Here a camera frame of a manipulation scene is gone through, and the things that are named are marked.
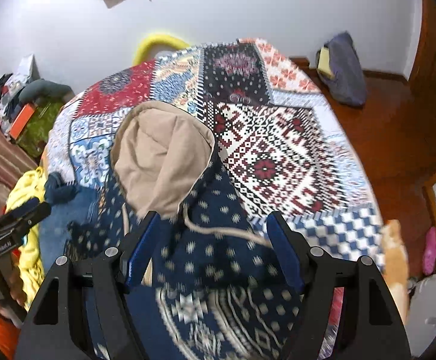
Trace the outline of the left hand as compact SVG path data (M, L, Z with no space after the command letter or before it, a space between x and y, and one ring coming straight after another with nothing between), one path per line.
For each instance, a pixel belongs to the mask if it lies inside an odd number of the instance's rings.
M26 318L27 295L12 255L0 258L0 316L20 328Z

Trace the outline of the orange left sleeve forearm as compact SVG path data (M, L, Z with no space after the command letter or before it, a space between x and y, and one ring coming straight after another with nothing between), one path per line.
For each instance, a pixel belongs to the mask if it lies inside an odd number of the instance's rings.
M19 334L19 328L0 316L0 351L7 359L13 359L15 356Z

